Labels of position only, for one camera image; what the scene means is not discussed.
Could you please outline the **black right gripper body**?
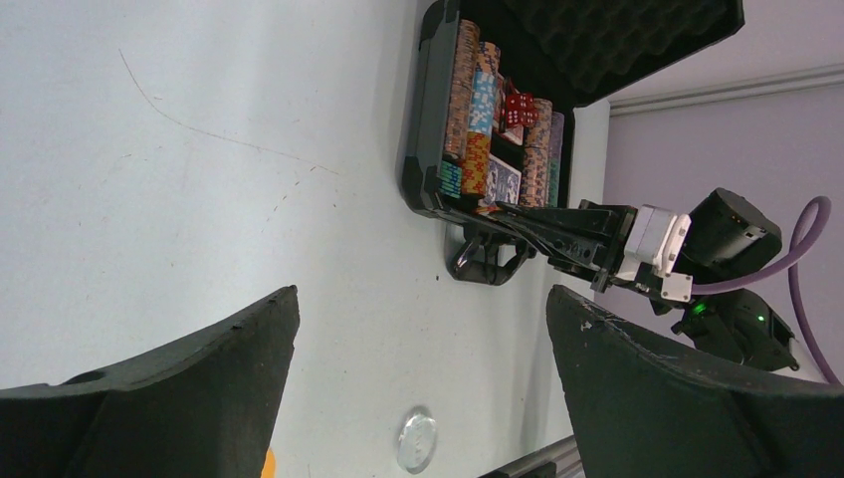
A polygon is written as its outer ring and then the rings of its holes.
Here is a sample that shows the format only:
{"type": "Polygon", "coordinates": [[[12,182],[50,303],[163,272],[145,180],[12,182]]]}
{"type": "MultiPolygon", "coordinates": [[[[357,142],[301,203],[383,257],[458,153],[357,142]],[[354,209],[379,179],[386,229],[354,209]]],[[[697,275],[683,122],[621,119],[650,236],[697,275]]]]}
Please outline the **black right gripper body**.
{"type": "Polygon", "coordinates": [[[589,250],[568,247],[555,252],[548,264],[563,274],[587,281],[596,293],[605,292],[620,267],[637,209],[583,200],[580,208],[558,209],[553,213],[552,228],[584,242],[589,250]]]}

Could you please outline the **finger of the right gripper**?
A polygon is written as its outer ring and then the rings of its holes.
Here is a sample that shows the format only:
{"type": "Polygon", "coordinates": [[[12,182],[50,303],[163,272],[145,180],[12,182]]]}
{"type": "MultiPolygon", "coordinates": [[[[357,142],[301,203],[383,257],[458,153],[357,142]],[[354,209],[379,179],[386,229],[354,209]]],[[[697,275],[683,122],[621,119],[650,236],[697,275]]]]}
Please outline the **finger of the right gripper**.
{"type": "Polygon", "coordinates": [[[610,287],[607,240],[531,220],[509,220],[508,225],[545,255],[554,269],[589,282],[593,291],[606,291],[610,287]]]}
{"type": "Polygon", "coordinates": [[[629,205],[598,204],[581,200],[575,208],[533,207],[498,202],[491,218],[517,229],[541,228],[590,239],[610,239],[626,221],[635,219],[637,209],[629,205]]]}

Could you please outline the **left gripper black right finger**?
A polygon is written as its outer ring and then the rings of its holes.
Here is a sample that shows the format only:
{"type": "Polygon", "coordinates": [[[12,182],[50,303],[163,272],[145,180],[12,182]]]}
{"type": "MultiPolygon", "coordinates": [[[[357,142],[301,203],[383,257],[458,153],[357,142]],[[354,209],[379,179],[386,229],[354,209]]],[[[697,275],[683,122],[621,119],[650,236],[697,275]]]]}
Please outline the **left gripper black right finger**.
{"type": "Polygon", "coordinates": [[[590,477],[839,477],[843,389],[696,351],[552,287],[546,323],[590,477]]]}

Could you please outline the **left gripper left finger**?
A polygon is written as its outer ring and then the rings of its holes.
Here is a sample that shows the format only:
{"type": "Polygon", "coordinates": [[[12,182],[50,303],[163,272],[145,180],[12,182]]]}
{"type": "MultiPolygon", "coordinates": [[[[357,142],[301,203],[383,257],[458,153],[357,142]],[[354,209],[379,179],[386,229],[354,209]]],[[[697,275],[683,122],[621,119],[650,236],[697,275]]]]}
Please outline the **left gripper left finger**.
{"type": "Polygon", "coordinates": [[[136,357],[4,389],[2,475],[260,476],[299,325],[288,286],[136,357]]]}

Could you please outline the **yellow big blind button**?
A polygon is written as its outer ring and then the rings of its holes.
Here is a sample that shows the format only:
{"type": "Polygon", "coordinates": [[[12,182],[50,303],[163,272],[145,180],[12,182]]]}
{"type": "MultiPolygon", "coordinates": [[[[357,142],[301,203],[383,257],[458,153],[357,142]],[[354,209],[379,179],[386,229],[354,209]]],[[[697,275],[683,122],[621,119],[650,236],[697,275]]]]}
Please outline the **yellow big blind button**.
{"type": "Polygon", "coordinates": [[[276,474],[276,457],[272,449],[268,449],[266,459],[261,472],[261,478],[275,478],[276,474]]]}

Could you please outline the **black poker case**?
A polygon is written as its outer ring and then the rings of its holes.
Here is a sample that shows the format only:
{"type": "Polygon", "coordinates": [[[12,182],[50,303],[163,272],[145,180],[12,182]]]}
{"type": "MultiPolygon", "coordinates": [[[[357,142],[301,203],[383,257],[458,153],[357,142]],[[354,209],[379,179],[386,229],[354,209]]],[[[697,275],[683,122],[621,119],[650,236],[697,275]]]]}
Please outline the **black poker case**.
{"type": "Polygon", "coordinates": [[[541,254],[517,231],[442,188],[451,79],[459,22],[503,55],[501,73],[550,100],[571,119],[587,107],[735,34],[739,1],[437,1],[418,39],[410,127],[400,179],[415,213],[463,228],[449,264],[459,281],[499,286],[541,254]]]}

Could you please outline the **clear dealer button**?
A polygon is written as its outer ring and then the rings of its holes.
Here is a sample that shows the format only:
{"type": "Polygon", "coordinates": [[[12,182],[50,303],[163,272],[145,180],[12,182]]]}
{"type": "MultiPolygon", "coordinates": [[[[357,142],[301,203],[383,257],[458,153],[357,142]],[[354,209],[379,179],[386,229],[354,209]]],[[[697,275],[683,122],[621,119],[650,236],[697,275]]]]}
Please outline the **clear dealer button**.
{"type": "Polygon", "coordinates": [[[411,475],[422,473],[433,460],[439,427],[429,408],[412,408],[403,419],[396,439],[396,462],[411,475]]]}

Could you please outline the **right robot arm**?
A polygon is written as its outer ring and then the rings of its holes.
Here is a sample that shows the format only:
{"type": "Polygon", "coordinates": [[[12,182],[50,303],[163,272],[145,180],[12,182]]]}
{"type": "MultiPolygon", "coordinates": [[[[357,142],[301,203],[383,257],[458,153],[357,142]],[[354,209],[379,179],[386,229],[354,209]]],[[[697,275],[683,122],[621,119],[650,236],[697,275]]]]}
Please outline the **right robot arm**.
{"type": "Polygon", "coordinates": [[[584,200],[576,208],[500,202],[491,216],[596,293],[620,288],[656,315],[682,311],[672,331],[699,351],[765,371],[799,369],[793,331],[748,287],[780,252],[781,230],[740,195],[717,188],[690,213],[584,200]]]}

